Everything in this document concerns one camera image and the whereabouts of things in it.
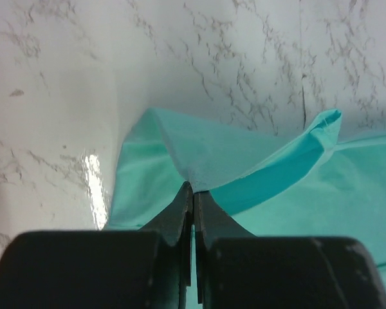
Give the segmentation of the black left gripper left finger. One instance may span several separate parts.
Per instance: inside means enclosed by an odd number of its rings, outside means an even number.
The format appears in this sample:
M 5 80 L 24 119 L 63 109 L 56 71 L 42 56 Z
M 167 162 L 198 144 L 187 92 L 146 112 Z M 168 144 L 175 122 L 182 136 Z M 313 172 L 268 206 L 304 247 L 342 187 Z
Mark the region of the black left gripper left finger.
M 193 193 L 184 182 L 171 203 L 140 229 L 158 237 L 146 308 L 186 307 L 187 287 L 191 285 L 192 224 Z

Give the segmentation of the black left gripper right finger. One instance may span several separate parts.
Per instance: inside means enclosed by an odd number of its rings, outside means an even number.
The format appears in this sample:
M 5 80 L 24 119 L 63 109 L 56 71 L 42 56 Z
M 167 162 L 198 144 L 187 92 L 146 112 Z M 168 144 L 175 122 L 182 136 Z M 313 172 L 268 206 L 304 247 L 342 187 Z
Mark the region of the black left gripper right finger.
M 225 212 L 208 191 L 193 195 L 193 210 L 198 303 L 204 306 L 208 274 L 206 258 L 213 242 L 219 238 L 252 238 L 254 235 Z

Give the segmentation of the teal t shirt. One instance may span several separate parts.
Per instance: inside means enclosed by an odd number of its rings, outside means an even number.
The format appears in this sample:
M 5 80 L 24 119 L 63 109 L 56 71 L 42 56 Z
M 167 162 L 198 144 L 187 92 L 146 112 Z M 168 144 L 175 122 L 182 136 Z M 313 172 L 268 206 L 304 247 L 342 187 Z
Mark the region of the teal t shirt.
M 107 227 L 137 229 L 183 182 L 258 236 L 351 236 L 386 287 L 386 132 L 339 139 L 321 112 L 294 139 L 148 109 L 125 137 Z

